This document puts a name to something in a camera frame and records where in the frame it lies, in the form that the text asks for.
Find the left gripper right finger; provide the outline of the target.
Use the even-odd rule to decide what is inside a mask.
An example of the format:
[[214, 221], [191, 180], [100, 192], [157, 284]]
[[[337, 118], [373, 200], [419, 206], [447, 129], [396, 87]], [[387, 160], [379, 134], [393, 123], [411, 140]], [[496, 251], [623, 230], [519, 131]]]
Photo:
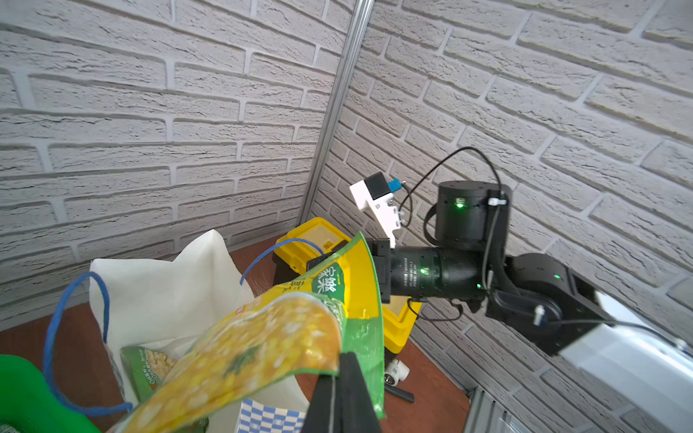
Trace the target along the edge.
[[337, 379], [337, 431], [382, 431], [355, 353], [340, 355]]

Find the yellow corn soup packet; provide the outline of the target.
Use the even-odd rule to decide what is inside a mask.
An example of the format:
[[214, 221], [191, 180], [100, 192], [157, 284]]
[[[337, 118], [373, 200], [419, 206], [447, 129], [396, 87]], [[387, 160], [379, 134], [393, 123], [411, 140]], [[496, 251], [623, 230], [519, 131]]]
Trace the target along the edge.
[[174, 432], [287, 377], [339, 377], [344, 353], [356, 354], [381, 421], [383, 308], [362, 235], [211, 327], [117, 430]]

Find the green plastic basket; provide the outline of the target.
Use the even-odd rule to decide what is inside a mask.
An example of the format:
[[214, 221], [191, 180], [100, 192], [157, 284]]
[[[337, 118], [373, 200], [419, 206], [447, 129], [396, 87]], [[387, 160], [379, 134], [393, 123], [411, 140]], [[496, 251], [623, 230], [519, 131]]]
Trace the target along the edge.
[[84, 415], [63, 407], [30, 361], [1, 355], [2, 432], [99, 432]]

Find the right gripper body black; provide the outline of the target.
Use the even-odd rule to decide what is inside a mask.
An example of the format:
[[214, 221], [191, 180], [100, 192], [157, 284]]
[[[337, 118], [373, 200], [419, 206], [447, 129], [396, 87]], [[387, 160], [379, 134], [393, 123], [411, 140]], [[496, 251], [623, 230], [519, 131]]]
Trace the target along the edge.
[[[327, 258], [335, 254], [348, 244], [348, 241], [344, 240], [336, 244], [329, 252], [323, 254], [317, 258], [310, 259], [306, 264], [306, 270], [309, 271], [312, 268], [318, 266], [320, 263], [325, 261]], [[389, 304], [391, 301], [391, 252], [390, 240], [386, 238], [373, 239], [366, 238], [366, 244], [370, 250], [374, 265], [375, 273], [377, 274], [377, 279], [379, 283], [380, 298], [382, 303]]]

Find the green soup packet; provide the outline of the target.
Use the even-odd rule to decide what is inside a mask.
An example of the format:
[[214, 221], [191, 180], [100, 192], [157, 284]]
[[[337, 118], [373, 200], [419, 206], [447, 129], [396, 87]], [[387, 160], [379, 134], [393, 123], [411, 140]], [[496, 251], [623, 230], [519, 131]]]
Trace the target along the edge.
[[166, 353], [143, 346], [125, 347], [120, 357], [139, 402], [148, 400], [177, 364], [177, 360]]

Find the white blue checkered paper bag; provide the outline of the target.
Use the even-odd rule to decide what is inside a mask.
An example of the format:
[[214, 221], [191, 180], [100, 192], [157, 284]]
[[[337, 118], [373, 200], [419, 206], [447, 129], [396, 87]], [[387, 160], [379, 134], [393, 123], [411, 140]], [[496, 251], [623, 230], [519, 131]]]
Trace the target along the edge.
[[[216, 231], [195, 239], [170, 262], [97, 259], [76, 279], [76, 286], [83, 284], [90, 287], [91, 308], [108, 349], [169, 348], [177, 363], [211, 327], [261, 297], [243, 285], [241, 273]], [[310, 404], [297, 376], [202, 420], [208, 420], [214, 431], [301, 432]], [[142, 403], [129, 380], [125, 399], [119, 407], [124, 416], [121, 422]], [[202, 420], [174, 432], [185, 431]]]

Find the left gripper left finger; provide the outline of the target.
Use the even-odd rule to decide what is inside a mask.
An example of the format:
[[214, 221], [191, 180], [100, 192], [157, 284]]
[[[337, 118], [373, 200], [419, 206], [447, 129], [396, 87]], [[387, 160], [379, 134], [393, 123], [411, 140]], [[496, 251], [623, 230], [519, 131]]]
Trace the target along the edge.
[[301, 433], [339, 433], [341, 431], [340, 380], [320, 375]]

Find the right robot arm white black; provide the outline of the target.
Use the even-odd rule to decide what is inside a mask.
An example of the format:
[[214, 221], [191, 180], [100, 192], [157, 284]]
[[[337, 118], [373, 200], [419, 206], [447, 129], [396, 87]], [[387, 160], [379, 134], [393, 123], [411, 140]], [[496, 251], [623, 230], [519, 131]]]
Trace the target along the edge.
[[448, 299], [484, 309], [546, 355], [625, 395], [673, 432], [692, 429], [692, 356], [688, 344], [648, 325], [595, 283], [546, 254], [508, 256], [512, 193], [479, 181], [446, 181], [426, 218], [424, 247], [400, 246], [395, 184], [376, 175], [350, 188], [373, 212], [384, 238], [370, 244], [381, 299]]

